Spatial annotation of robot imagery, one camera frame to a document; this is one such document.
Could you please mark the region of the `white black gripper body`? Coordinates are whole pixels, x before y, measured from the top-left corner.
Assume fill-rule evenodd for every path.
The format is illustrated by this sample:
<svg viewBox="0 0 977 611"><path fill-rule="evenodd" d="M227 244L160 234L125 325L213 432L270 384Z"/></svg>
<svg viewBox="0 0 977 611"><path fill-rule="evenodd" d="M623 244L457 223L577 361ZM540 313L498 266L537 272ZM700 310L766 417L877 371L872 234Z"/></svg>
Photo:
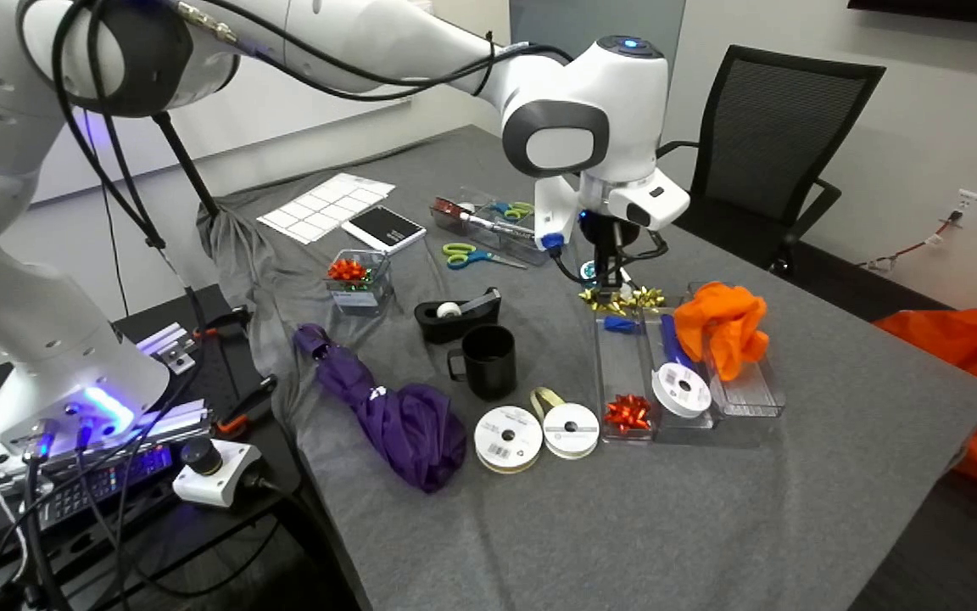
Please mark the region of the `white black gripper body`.
<svg viewBox="0 0 977 611"><path fill-rule="evenodd" d="M567 249L584 209L661 232L679 221L690 205L691 198L661 170L630 182L584 175L577 187L551 175L537 182L533 244L545 253Z"/></svg>

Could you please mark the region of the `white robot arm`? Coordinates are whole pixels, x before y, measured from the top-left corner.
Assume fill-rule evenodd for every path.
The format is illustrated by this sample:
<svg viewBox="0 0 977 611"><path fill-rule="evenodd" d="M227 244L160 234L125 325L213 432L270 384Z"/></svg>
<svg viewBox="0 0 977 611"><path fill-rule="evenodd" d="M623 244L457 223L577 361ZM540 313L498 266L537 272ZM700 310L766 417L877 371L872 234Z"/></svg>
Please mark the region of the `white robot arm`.
<svg viewBox="0 0 977 611"><path fill-rule="evenodd" d="M661 232L690 206L656 152L668 58L641 37L610 34L571 58L467 34L419 0L0 0L0 234L82 109L163 126L249 58L329 96L456 84L486 98L506 159L537 180L545 252L571 241L581 209ZM68 274L2 249L0 351L9 450L117 440L171 388L171 371L117 337Z"/></svg>

